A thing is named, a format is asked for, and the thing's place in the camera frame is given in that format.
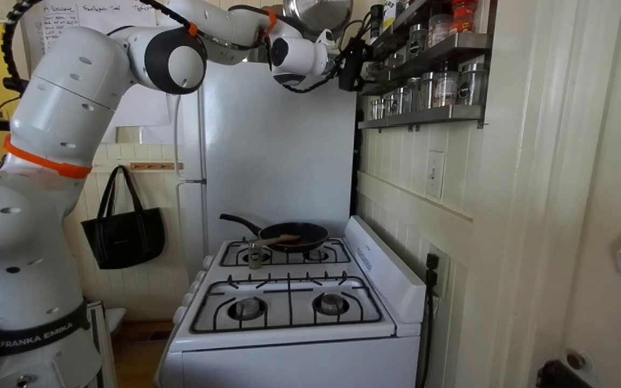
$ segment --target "handbag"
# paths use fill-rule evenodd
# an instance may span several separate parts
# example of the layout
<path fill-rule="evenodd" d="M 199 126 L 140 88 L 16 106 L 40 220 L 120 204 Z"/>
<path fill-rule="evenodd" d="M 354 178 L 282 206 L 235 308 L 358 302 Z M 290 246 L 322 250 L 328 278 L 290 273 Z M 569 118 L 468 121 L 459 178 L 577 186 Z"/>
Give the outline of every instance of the handbag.
<path fill-rule="evenodd" d="M 132 193 L 134 212 L 115 212 L 115 182 L 124 174 Z M 96 220 L 83 222 L 84 236 L 93 248 L 100 269 L 118 269 L 140 265 L 160 257 L 163 248 L 163 222 L 160 209 L 143 209 L 132 184 L 130 170 L 117 165 L 103 187 Z"/>

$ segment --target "black frying pan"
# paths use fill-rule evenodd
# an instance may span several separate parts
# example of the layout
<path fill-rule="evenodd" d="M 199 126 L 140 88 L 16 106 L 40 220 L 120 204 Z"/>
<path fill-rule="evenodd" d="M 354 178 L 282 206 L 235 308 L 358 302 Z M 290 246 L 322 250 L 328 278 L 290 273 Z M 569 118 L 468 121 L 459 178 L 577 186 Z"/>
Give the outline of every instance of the black frying pan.
<path fill-rule="evenodd" d="M 231 214 L 220 214 L 220 220 L 244 225 L 259 239 L 277 239 L 282 236 L 297 236 L 291 241 L 269 244 L 271 250 L 282 250 L 282 253 L 308 253 L 328 239 L 328 231 L 323 226 L 308 225 L 308 222 L 282 222 L 282 225 L 271 225 L 268 228 L 261 228 L 261 226 L 253 225 L 251 220 L 244 220 L 244 218 L 237 218 Z"/>

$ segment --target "white stove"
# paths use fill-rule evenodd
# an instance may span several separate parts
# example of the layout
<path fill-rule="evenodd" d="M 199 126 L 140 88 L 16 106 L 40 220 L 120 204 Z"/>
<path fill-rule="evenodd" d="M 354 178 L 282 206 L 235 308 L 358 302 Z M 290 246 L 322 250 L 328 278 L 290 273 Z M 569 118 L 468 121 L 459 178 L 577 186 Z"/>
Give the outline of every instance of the white stove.
<path fill-rule="evenodd" d="M 229 241 L 174 313 L 158 386 L 411 388 L 422 308 L 424 285 L 360 218 L 311 253 Z"/>

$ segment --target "refrigerator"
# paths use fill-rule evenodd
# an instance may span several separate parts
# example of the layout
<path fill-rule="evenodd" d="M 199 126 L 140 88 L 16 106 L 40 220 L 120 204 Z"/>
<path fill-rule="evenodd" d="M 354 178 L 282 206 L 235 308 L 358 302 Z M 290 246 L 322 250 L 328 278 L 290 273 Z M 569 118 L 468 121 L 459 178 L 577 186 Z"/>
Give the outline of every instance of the refrigerator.
<path fill-rule="evenodd" d="M 196 273 L 225 241 L 253 239 L 220 214 L 259 226 L 318 222 L 339 236 L 349 220 L 356 95 L 336 80 L 291 92 L 269 67 L 207 64 L 203 87 L 176 107 L 179 257 Z"/>

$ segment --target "oven door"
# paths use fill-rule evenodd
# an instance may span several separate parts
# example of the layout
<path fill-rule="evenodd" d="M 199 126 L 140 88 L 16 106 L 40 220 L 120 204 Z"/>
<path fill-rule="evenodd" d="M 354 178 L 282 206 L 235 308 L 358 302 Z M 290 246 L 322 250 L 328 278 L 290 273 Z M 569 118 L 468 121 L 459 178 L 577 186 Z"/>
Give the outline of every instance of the oven door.
<path fill-rule="evenodd" d="M 416 339 L 373 339 L 209 351 L 170 351 L 161 388 L 411 388 Z"/>

